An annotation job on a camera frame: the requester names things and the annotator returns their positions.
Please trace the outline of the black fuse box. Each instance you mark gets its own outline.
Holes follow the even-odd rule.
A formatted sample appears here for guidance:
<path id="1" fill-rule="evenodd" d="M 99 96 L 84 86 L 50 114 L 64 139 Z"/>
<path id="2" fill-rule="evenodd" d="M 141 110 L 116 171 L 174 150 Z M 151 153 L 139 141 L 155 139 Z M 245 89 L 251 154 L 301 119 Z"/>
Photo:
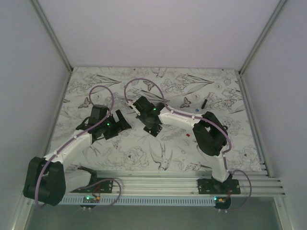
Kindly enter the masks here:
<path id="1" fill-rule="evenodd" d="M 145 126 L 143 130 L 152 135 L 153 137 L 157 137 L 157 135 L 162 130 L 162 127 L 159 124 L 155 124 L 151 128 Z"/>

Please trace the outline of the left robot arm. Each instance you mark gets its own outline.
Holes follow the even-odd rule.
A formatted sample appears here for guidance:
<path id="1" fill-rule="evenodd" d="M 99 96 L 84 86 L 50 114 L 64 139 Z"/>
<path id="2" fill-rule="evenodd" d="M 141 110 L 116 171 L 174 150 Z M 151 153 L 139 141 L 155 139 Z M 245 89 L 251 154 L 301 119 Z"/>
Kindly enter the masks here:
<path id="1" fill-rule="evenodd" d="M 23 195 L 37 203 L 56 206 L 67 192 L 93 192 L 105 179 L 84 166 L 69 171 L 68 167 L 78 152 L 87 150 L 101 139 L 111 139 L 120 132 L 131 129 L 120 110 L 118 121 L 104 105 L 94 105 L 89 117 L 75 129 L 72 137 L 61 147 L 46 156 L 34 157 L 28 164 Z"/>

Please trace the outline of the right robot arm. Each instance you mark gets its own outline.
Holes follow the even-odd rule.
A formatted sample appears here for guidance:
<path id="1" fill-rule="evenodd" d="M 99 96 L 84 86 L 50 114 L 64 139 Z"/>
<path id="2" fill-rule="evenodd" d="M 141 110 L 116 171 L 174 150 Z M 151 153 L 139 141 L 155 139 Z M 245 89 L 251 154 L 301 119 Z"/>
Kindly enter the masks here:
<path id="1" fill-rule="evenodd" d="M 176 126 L 193 133 L 198 148 L 212 169 L 214 191 L 223 194 L 229 189 L 230 172 L 226 168 L 222 148 L 230 144 L 230 139 L 226 129 L 213 113 L 191 114 L 164 103 L 154 105 L 144 96 L 129 102 L 128 105 L 136 112 L 136 118 L 145 125 L 144 131 L 154 137 L 160 133 L 161 125 Z"/>

